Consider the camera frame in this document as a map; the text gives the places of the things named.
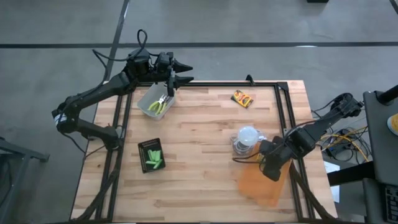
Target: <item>yellow package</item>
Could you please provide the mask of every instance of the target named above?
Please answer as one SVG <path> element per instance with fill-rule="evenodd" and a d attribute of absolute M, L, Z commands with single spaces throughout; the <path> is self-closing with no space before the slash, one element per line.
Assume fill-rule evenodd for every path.
<path fill-rule="evenodd" d="M 241 90 L 236 90 L 234 92 L 234 95 L 231 96 L 231 100 L 239 103 L 244 108 L 249 107 L 250 104 L 253 102 L 253 99 L 249 95 L 244 94 L 244 92 L 242 92 Z"/>

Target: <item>green object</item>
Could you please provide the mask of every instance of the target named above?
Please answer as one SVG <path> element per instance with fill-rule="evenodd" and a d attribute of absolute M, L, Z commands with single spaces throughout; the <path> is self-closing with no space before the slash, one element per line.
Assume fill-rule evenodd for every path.
<path fill-rule="evenodd" d="M 155 111 L 155 115 L 159 115 L 163 113 L 164 109 L 166 109 L 167 100 L 169 97 L 167 95 L 162 95 L 159 100 L 153 102 L 149 107 L 148 111 Z"/>
<path fill-rule="evenodd" d="M 148 156 L 151 161 L 154 161 L 154 158 L 152 157 L 152 150 L 148 150 Z"/>
<path fill-rule="evenodd" d="M 156 164 L 157 164 L 157 163 L 154 162 L 154 161 L 146 161 L 145 163 L 146 163 L 146 164 L 150 164 L 150 165 L 156 165 Z"/>
<path fill-rule="evenodd" d="M 157 163 L 154 166 L 154 169 L 157 169 L 160 166 L 160 164 L 162 163 L 162 161 L 163 161 L 163 159 L 157 161 Z"/>
<path fill-rule="evenodd" d="M 156 151 L 155 161 L 160 161 L 160 150 Z"/>
<path fill-rule="evenodd" d="M 156 162 L 156 151 L 151 151 L 152 153 L 152 161 Z"/>

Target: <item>gray floor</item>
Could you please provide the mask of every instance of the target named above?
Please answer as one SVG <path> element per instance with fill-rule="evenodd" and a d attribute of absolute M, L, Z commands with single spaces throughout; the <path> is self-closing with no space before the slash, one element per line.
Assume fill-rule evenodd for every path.
<path fill-rule="evenodd" d="M 123 0 L 0 0 L 0 44 L 111 43 L 122 4 Z M 163 43 L 397 41 L 397 21 L 388 0 L 331 0 L 327 5 L 304 0 L 131 0 L 120 42 L 136 42 L 140 28 L 148 32 L 148 42 Z M 150 51 L 160 50 L 172 50 L 179 61 L 192 65 L 194 70 L 186 75 L 197 80 L 242 80 L 247 74 L 258 80 L 305 80 L 312 108 L 342 92 L 361 99 L 364 91 L 384 90 L 398 82 L 397 47 Z M 129 51 L 119 49 L 116 56 L 125 57 Z M 123 66 L 116 63 L 113 74 Z M 82 154 L 56 131 L 50 113 L 66 96 L 95 86 L 103 68 L 90 49 L 0 49 L 0 74 L 0 136 L 51 154 L 47 164 L 32 161 L 15 221 L 65 221 Z M 92 120 L 94 112 L 95 107 L 88 108 L 81 117 Z M 352 124 L 364 125 L 364 119 Z M 86 146 L 78 134 L 74 136 Z M 339 210 L 342 217 L 349 213 Z"/>

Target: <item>clear cup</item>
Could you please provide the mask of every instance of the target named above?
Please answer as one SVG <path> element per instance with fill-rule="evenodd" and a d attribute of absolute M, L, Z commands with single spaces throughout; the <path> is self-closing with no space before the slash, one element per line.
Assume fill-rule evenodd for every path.
<path fill-rule="evenodd" d="M 238 155 L 249 154 L 257 142 L 267 139 L 265 135 L 252 126 L 239 129 L 237 134 L 231 136 L 232 147 Z"/>

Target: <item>orange cloth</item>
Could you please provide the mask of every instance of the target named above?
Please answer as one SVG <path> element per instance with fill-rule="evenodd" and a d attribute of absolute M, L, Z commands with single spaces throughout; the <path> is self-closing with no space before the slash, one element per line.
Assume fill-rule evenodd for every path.
<path fill-rule="evenodd" d="M 253 153 L 258 152 L 259 143 L 253 149 Z M 259 164 L 246 164 L 241 177 L 238 179 L 238 188 L 242 195 L 255 200 L 259 205 L 276 207 L 282 187 L 289 172 L 290 163 L 285 163 L 280 170 L 280 178 L 277 182 L 264 176 L 259 170 Z"/>

